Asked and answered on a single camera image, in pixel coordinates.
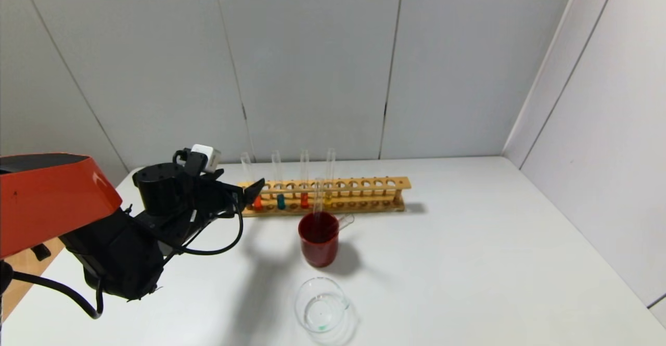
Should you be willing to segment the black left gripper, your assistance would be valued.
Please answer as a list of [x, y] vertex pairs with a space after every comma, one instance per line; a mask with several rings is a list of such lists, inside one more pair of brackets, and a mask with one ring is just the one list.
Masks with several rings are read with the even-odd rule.
[[241, 187], [218, 181], [220, 174], [205, 173], [193, 179], [190, 223], [210, 223], [216, 219], [231, 219], [242, 213], [242, 206], [261, 199], [265, 178]]

